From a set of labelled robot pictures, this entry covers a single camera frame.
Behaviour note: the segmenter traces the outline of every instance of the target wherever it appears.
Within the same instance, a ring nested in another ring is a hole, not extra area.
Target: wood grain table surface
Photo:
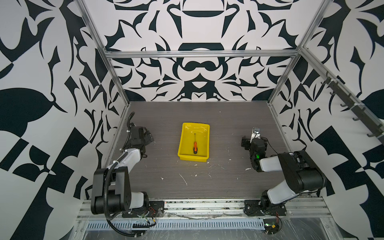
[[[131,111],[136,112],[132,122],[146,127],[155,139],[146,146],[148,157],[129,174],[133,192],[167,199],[259,197],[284,180],[282,172],[256,172],[249,151],[240,145],[241,138],[258,127],[277,152],[286,151],[266,102],[132,102]],[[207,162],[177,156],[184,122],[210,125]],[[120,154],[126,130],[124,124],[113,159]],[[266,153],[274,154],[270,146]]]

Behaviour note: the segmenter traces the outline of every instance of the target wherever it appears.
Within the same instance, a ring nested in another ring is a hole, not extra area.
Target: side wall
[[[84,0],[108,51],[295,49],[321,0]],[[131,101],[268,100],[289,57],[114,59]]]
[[[383,119],[384,2],[335,0],[309,50]],[[320,193],[346,237],[384,237],[384,146],[301,58],[273,106],[293,151],[327,176]]]
[[[124,105],[73,0],[0,3],[2,239],[67,239]]]

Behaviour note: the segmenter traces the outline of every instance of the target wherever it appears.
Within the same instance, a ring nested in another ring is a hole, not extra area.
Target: yellow plastic bin
[[[197,154],[193,153],[196,134]],[[206,162],[209,158],[209,125],[204,123],[183,123],[179,151],[180,160]]]

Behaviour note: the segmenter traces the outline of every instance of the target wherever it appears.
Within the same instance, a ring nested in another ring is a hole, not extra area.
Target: white debris
[[[179,174],[180,177],[184,180],[185,184],[188,186],[188,183],[185,181],[185,179],[183,178],[183,176],[181,176],[181,174]]]

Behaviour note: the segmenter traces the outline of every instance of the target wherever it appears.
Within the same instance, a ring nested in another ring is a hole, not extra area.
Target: vertical metal post
[[[128,106],[129,99],[128,99],[127,95],[125,94],[125,91],[121,85],[119,77],[117,76],[117,74],[115,72],[114,67],[112,66],[110,60],[105,55],[104,45],[103,45],[103,43],[99,37],[99,34],[96,30],[96,27],[95,27],[95,25],[91,19],[91,15],[90,15],[84,1],[83,0],[75,0],[75,2],[77,4],[77,7],[79,8],[79,11],[80,11],[81,16],[83,18],[83,21],[84,21],[85,25],[87,26],[93,41],[96,44],[96,47],[100,53],[101,59],[103,60],[105,66],[107,67],[107,70],[109,71],[109,73],[112,76],[113,83],[115,84],[116,88],[118,89],[118,92],[119,92],[122,100],[124,101],[124,104],[126,106]]]
[[[333,0],[323,0],[322,3],[320,4],[319,9],[315,13],[311,24],[309,25],[307,31],[305,32],[302,40],[300,41],[299,45],[297,46],[296,50],[299,50],[300,48],[304,47],[307,45],[307,43],[311,40],[314,32],[320,25],[321,21],[324,18],[324,15],[329,7],[329,5],[333,2]],[[291,61],[285,68],[285,71],[283,72],[282,76],[280,77],[279,81],[276,84],[275,89],[273,90],[271,96],[268,99],[268,103],[272,104],[273,101],[276,99],[276,97],[279,95],[282,87],[284,86],[285,82],[288,79],[289,74],[295,67],[297,61],[300,59],[300,55],[297,55],[293,58],[291,58]]]

